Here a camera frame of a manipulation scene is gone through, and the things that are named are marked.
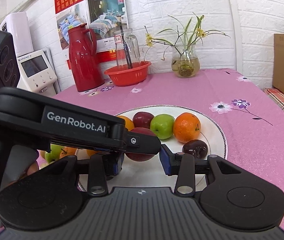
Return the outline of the large red apple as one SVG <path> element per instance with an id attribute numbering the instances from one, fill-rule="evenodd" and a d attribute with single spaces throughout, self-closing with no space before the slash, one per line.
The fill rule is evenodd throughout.
<path id="1" fill-rule="evenodd" d="M 146 134 L 148 137 L 139 137 L 139 147 L 133 152 L 126 152 L 126 156 L 133 161 L 147 161 L 152 159 L 160 150 L 160 140 L 147 128 L 136 127 L 131 130 L 133 133 Z"/>

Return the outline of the large orange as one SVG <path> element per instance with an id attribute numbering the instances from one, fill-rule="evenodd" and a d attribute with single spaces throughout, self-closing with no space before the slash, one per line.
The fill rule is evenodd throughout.
<path id="1" fill-rule="evenodd" d="M 128 129 L 128 131 L 131 131 L 135 128 L 134 123 L 130 118 L 123 115 L 117 115 L 117 117 L 125 120 L 125 127 Z"/>
<path id="2" fill-rule="evenodd" d="M 86 154 L 89 158 L 91 158 L 91 156 L 95 155 L 95 154 L 99 154 L 101 153 L 101 151 L 95 151 L 95 150 L 89 150 L 89 149 L 86 149 Z"/>

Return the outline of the dark plum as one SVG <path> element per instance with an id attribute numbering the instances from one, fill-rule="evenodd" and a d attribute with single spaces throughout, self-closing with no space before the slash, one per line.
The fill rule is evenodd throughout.
<path id="1" fill-rule="evenodd" d="M 199 139 L 191 140 L 183 145 L 182 152 L 191 154 L 196 159 L 204 159 L 208 153 L 208 145 Z"/>

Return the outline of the mandarin with speckled skin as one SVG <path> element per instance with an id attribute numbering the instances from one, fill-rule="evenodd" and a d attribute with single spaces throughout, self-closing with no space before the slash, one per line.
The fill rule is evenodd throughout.
<path id="1" fill-rule="evenodd" d="M 201 122 L 191 113 L 182 113 L 173 124 L 173 135 L 181 143 L 187 143 L 199 137 Z"/>

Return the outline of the large green apple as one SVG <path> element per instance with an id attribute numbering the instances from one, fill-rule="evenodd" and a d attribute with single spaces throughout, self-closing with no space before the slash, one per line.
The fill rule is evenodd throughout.
<path id="1" fill-rule="evenodd" d="M 58 161 L 60 159 L 60 154 L 62 153 L 64 146 L 51 144 L 50 148 L 51 148 L 50 152 L 45 152 L 44 155 L 44 158 L 48 164 L 54 161 Z"/>

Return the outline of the brown longan back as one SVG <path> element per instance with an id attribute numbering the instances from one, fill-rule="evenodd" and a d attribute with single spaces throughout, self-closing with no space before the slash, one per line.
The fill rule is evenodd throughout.
<path id="1" fill-rule="evenodd" d="M 45 151 L 40 150 L 39 153 L 40 153 L 40 156 L 41 156 L 43 159 L 45 159 Z"/>

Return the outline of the small red apple on plate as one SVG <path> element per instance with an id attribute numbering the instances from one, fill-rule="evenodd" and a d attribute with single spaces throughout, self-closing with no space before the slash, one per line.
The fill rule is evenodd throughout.
<path id="1" fill-rule="evenodd" d="M 135 113 L 132 121 L 135 127 L 150 128 L 150 123 L 154 115 L 149 112 L 137 112 Z"/>

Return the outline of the small green apple on plate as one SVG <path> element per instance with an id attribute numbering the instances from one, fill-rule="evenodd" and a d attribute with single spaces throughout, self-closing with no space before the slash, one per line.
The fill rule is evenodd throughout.
<path id="1" fill-rule="evenodd" d="M 160 139 L 166 140 L 173 135 L 175 118 L 169 114 L 159 114 L 150 123 L 150 130 Z"/>

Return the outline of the red thermos jug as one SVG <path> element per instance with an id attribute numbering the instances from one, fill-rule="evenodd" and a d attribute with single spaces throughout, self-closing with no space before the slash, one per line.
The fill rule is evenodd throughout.
<path id="1" fill-rule="evenodd" d="M 76 88 L 84 92 L 104 84 L 96 62 L 97 40 L 85 23 L 68 30 L 69 62 Z"/>

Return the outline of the black straw in pitcher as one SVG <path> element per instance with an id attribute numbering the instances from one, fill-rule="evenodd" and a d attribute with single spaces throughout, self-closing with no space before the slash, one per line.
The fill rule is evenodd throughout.
<path id="1" fill-rule="evenodd" d="M 130 50 L 129 50 L 128 44 L 125 41 L 124 34 L 125 33 L 122 27 L 122 23 L 120 23 L 120 36 L 121 36 L 121 42 L 122 42 L 122 49 L 119 51 L 119 54 L 121 58 L 121 65 L 124 65 L 125 63 L 124 60 L 125 60 L 127 64 L 127 69 L 132 69 L 133 64 L 132 64 L 132 60 L 130 56 Z"/>

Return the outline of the glass vase with plant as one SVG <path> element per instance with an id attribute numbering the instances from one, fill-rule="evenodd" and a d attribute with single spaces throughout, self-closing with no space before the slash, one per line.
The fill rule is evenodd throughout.
<path id="1" fill-rule="evenodd" d="M 206 37 L 219 35 L 229 37 L 223 31 L 217 29 L 203 29 L 202 22 L 204 15 L 198 16 L 195 13 L 183 24 L 178 18 L 169 16 L 175 20 L 177 25 L 173 28 L 164 28 L 154 35 L 145 30 L 145 46 L 148 52 L 155 45 L 165 47 L 162 53 L 162 61 L 166 60 L 166 51 L 171 49 L 171 70 L 177 77 L 194 77 L 200 70 L 200 62 L 195 47 L 203 44 Z"/>

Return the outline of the pink floral tablecloth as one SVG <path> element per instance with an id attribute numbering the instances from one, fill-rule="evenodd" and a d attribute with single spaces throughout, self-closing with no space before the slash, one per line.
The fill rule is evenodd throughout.
<path id="1" fill-rule="evenodd" d="M 205 69 L 187 79 L 151 74 L 136 85 L 118 87 L 106 81 L 86 92 L 72 86 L 55 99 L 129 118 L 140 111 L 172 116 L 190 112 L 201 122 L 200 139 L 210 153 L 284 191 L 284 112 L 234 70 Z"/>

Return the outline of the white water purifier unit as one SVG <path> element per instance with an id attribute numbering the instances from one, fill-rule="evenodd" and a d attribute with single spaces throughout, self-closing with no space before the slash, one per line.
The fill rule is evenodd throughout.
<path id="1" fill-rule="evenodd" d="M 8 14 L 0 24 L 0 30 L 12 35 L 17 57 L 34 51 L 26 12 Z"/>

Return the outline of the clear glass pitcher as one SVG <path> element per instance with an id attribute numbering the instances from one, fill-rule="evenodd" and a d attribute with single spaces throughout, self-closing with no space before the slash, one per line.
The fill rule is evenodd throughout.
<path id="1" fill-rule="evenodd" d="M 141 66 L 139 44 L 131 28 L 114 33 L 117 67 L 128 70 Z"/>

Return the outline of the bedding wall poster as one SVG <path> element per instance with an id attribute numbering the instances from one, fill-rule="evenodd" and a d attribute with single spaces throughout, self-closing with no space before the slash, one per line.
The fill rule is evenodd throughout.
<path id="1" fill-rule="evenodd" d="M 99 62 L 116 59 L 114 32 L 128 27 L 125 0 L 54 0 L 60 46 L 69 48 L 69 29 L 86 24 L 97 39 Z"/>

